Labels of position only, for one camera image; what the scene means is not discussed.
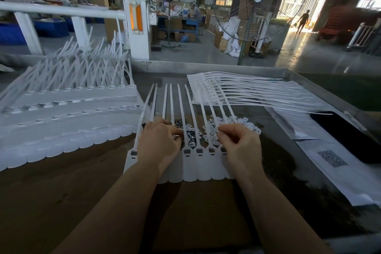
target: green floor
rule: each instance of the green floor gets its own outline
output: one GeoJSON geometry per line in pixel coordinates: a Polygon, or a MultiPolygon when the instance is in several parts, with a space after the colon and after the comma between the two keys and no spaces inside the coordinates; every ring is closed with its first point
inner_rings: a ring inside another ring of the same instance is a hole
{"type": "Polygon", "coordinates": [[[363,111],[381,112],[381,78],[330,74],[300,75],[363,111]]]}

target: gray shirt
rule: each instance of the gray shirt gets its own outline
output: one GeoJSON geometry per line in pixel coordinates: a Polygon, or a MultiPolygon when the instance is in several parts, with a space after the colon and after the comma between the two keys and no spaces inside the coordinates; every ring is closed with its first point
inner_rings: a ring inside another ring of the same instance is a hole
{"type": "Polygon", "coordinates": [[[198,23],[200,23],[202,15],[200,9],[197,6],[195,6],[193,9],[193,15],[197,19],[198,23]]]}

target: blue table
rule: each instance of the blue table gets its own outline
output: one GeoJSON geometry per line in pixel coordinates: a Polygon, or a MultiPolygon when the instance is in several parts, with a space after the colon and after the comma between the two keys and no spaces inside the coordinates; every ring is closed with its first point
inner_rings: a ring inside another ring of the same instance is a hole
{"type": "MultiPolygon", "coordinates": [[[[166,15],[157,15],[157,18],[160,19],[168,19],[168,16],[166,15]]],[[[195,30],[187,30],[187,29],[172,29],[171,32],[188,32],[188,33],[194,33],[196,35],[196,38],[198,38],[198,21],[195,17],[187,17],[187,16],[174,16],[172,18],[180,18],[181,20],[185,20],[186,21],[186,25],[192,25],[192,26],[196,26],[195,30]]],[[[158,27],[158,30],[161,30],[161,31],[168,31],[167,28],[160,28],[158,27]]]]}

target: person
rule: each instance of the person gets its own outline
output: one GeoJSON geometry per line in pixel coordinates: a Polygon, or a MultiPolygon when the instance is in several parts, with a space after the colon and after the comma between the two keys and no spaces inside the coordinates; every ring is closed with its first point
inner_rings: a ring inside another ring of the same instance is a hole
{"type": "Polygon", "coordinates": [[[197,7],[197,4],[193,2],[190,8],[193,10],[193,16],[197,19],[198,23],[200,23],[202,20],[202,14],[200,9],[197,7]]]}
{"type": "MultiPolygon", "coordinates": [[[[217,136],[226,148],[228,164],[245,196],[265,253],[333,254],[266,177],[259,135],[241,124],[221,125],[218,130],[217,136]]],[[[152,194],[179,152],[182,134],[181,129],[160,117],[148,122],[139,139],[137,162],[53,254],[138,253],[152,194]]]]}
{"type": "Polygon", "coordinates": [[[309,10],[306,11],[306,13],[304,13],[298,20],[298,22],[300,21],[299,23],[299,27],[298,27],[298,30],[296,31],[296,33],[299,32],[299,34],[302,32],[302,29],[304,27],[304,25],[306,24],[307,20],[309,18],[309,10]]]}

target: person's left hand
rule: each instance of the person's left hand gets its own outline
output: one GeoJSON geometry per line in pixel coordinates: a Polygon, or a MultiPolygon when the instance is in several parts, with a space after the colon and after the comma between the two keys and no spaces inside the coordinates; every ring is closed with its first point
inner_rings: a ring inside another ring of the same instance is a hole
{"type": "Polygon", "coordinates": [[[154,163],[159,168],[160,177],[172,163],[181,147],[182,137],[173,139],[172,135],[183,135],[183,130],[170,126],[169,122],[157,117],[147,122],[138,143],[138,162],[154,163]]]}

